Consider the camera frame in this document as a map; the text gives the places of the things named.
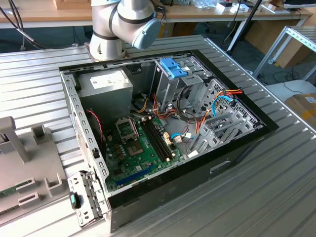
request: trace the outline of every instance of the motherboard chip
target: motherboard chip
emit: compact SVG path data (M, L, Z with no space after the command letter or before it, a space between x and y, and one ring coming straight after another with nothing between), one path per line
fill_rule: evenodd
M142 144L139 141L133 141L128 143L127 150L132 157L144 152Z
M139 137L136 126L134 122L132 122L131 118L120 118L115 125L118 129L122 142Z
M123 172L122 172L122 169L121 168L118 168L118 169L115 169L115 170L113 170L113 174L114 175L119 175L119 174L122 174Z

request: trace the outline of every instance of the cardboard box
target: cardboard box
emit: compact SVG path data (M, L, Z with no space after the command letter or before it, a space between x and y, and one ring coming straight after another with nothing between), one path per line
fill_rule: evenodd
M269 0L265 3L264 6L271 9L272 11L278 10L280 8L284 8L281 0Z
M316 128L316 93L293 95L285 103L307 123Z

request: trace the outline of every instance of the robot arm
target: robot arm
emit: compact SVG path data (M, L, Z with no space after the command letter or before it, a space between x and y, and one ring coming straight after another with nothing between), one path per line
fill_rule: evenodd
M157 38L160 21L154 18L149 0L92 0L91 55L100 61L122 58L122 40L137 49L149 47Z

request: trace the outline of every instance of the connector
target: connector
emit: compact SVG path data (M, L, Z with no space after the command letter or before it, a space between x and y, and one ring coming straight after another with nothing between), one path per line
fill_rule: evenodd
M182 142L181 136L176 136L175 138L173 138L173 140L174 140L175 143L180 143L180 142Z
M163 137L164 137L164 139L168 139L170 136L169 136L169 133L167 133L167 132L164 132L163 133Z
M231 106L234 107L236 104L237 104L237 101L236 100L233 100L231 103Z
M166 143L167 146L170 146L172 144L169 138L165 139L164 142Z

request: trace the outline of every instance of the aluminum table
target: aluminum table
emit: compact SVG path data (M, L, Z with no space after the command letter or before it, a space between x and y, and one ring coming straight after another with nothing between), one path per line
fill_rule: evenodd
M316 233L316 131L202 36L158 39L131 56L199 49L265 111L280 129L241 164L124 226L116 237L313 236ZM0 117L17 133L44 123L65 169L84 169L68 117L58 67L88 63L84 47L0 55ZM81 230L68 197L0 228L0 236L108 236L103 219Z
M288 38L277 51L275 56L272 59L270 59L271 55L280 46L280 44L283 42L284 38L287 35L289 35ZM289 43L292 38L296 39L312 51L316 52L316 26L285 26L280 35L278 36L278 38L276 39L276 41L273 43L273 45L267 52L266 56L262 59L256 70L254 71L253 76L257 77L261 73L262 68L267 62L273 64L285 50L286 44ZM315 71L316 66L314 66L312 70L309 73L307 73L303 80L307 80Z

